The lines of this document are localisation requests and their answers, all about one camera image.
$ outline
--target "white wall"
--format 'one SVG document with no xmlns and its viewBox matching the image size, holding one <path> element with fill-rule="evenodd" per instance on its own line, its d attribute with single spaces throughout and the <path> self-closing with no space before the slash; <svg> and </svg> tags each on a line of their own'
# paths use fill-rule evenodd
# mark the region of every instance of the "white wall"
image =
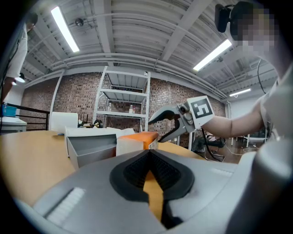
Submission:
<svg viewBox="0 0 293 234">
<path fill-rule="evenodd" d="M 5 102 L 11 103 L 14 105 L 21 105 L 22 103 L 22 95 L 24 91 L 24 84 L 18 82 L 17 85 L 13 85 L 6 98 Z"/>
<path fill-rule="evenodd" d="M 250 112 L 254 104 L 256 103 L 256 101 L 261 96 L 262 95 L 257 95 L 253 97 L 240 99 L 240 100 L 237 100 L 237 98 L 235 98 L 235 101 L 230 101 L 231 102 L 231 117 L 238 118 Z"/>
</svg>

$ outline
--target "brick wall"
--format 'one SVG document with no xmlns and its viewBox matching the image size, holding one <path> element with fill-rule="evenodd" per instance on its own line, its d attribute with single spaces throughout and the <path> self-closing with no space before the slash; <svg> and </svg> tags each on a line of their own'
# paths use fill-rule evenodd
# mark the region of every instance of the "brick wall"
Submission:
<svg viewBox="0 0 293 234">
<path fill-rule="evenodd" d="M 54 111 L 57 112 L 75 112 L 85 117 L 88 114 L 88 121 L 92 122 L 92 114 L 94 110 L 94 103 L 100 82 L 101 73 L 84 73 L 64 76 L 59 85 L 59 89 L 56 95 L 54 103 Z M 103 82 L 103 88 L 109 87 L 109 80 L 105 77 Z M 181 102 L 185 102 L 187 98 L 202 96 L 203 94 L 185 86 L 177 85 L 174 83 L 166 82 L 151 78 L 151 98 L 149 104 L 149 117 L 151 117 L 154 111 L 165 105 L 172 105 Z M 225 116 L 225 106 L 223 103 L 209 98 L 212 108 L 216 115 Z M 112 102 L 113 112 L 128 112 L 132 103 L 127 102 Z M 108 108 L 109 103 L 106 103 L 106 97 L 102 96 L 99 101 L 98 110 L 104 111 Z M 141 112 L 140 104 L 133 104 L 136 107 L 136 113 Z M 117 118 L 117 117 L 105 117 L 103 115 L 97 115 L 98 119 L 103 120 L 106 127 L 112 128 L 133 128 L 135 132 L 139 132 L 140 120 L 131 118 Z M 166 134 L 174 128 L 174 121 L 164 120 L 153 125 L 149 125 L 149 131 L 156 131 L 160 136 Z M 187 147 L 189 141 L 189 134 L 183 134 L 180 137 L 180 145 Z"/>
<path fill-rule="evenodd" d="M 42 83 L 38 83 L 36 85 L 30 86 L 26 88 L 23 92 L 22 96 L 22 104 L 21 106 L 26 106 L 34 109 L 50 111 L 52 97 L 54 94 L 54 90 L 56 84 L 58 82 L 58 78 L 46 80 Z M 20 110 L 20 115 L 26 116 L 34 116 L 34 117 L 46 117 L 46 114 L 29 112 Z M 27 118 L 20 117 L 25 122 L 37 122 L 42 123 L 46 122 L 45 119 L 36 119 L 36 118 Z M 45 128 L 45 124 L 28 124 L 27 129 L 42 129 Z"/>
<path fill-rule="evenodd" d="M 96 100 L 101 73 L 79 73 L 62 77 L 53 111 L 77 113 L 80 118 L 88 115 L 88 122 L 92 122 L 92 114 Z"/>
</svg>

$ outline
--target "wooden table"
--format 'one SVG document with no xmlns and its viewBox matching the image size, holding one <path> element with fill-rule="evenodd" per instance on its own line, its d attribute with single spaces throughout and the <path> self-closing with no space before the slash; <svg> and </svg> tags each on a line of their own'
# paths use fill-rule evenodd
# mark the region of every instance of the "wooden table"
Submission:
<svg viewBox="0 0 293 234">
<path fill-rule="evenodd" d="M 32 206 L 49 188 L 75 171 L 65 151 L 64 136 L 52 131 L 10 133 L 0 136 L 0 171 L 10 193 Z M 160 143 L 159 149 L 185 157 L 199 155 L 175 144 Z M 160 219 L 163 192 L 149 173 L 144 191 L 150 209 Z"/>
</svg>

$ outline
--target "blue container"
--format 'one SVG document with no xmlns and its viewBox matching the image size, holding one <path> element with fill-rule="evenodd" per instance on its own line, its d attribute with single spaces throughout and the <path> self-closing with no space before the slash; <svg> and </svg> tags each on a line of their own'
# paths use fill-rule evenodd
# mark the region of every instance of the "blue container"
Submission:
<svg viewBox="0 0 293 234">
<path fill-rule="evenodd" d="M 2 105 L 2 114 L 3 116 L 15 117 L 16 115 L 16 107 L 7 106 L 5 104 Z"/>
</svg>

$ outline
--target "orange box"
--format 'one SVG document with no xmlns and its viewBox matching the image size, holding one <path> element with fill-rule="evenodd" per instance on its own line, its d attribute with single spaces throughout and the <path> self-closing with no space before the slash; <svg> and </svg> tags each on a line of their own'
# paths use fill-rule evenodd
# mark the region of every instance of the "orange box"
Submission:
<svg viewBox="0 0 293 234">
<path fill-rule="evenodd" d="M 117 139 L 116 156 L 143 149 L 158 149 L 157 132 L 141 132 Z"/>
</svg>

